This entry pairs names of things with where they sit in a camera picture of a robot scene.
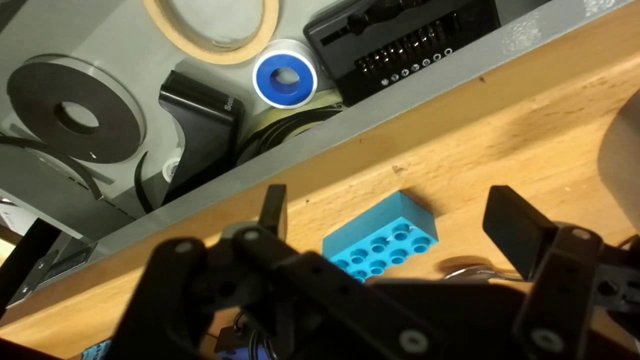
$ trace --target blue tape roll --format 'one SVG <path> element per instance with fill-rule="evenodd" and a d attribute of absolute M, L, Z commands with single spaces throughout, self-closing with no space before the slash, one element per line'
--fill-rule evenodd
<path fill-rule="evenodd" d="M 276 79 L 278 70 L 289 68 L 299 79 L 283 84 Z M 314 76 L 309 66 L 299 58 L 278 54 L 266 58 L 257 69 L 255 81 L 262 95 L 281 106 L 295 106 L 305 102 L 314 92 Z"/>

